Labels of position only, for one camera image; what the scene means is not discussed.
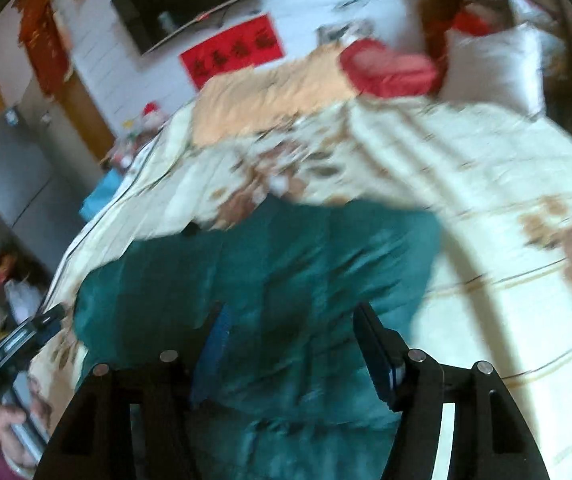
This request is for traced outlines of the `person's left hand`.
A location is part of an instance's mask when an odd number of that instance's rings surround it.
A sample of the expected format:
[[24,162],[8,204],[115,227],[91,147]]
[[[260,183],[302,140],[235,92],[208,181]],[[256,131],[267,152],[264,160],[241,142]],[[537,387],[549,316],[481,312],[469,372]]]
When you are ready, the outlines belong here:
[[33,468],[36,461],[13,430],[13,426],[22,425],[26,418],[27,415],[21,408],[0,404],[0,443],[5,457],[19,467]]

